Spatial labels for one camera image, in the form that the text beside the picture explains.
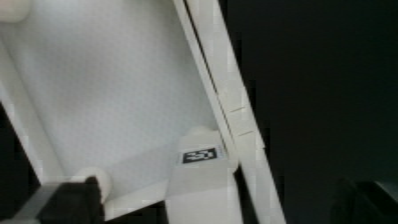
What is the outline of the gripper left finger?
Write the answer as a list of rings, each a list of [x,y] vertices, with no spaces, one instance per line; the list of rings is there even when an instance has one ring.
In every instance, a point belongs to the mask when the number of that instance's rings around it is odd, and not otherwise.
[[[89,183],[50,183],[29,198],[11,224],[105,224],[100,188]]]

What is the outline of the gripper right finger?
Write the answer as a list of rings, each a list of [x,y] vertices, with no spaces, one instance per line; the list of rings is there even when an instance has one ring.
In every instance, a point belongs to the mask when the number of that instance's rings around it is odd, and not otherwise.
[[[338,181],[331,224],[398,224],[398,184]]]

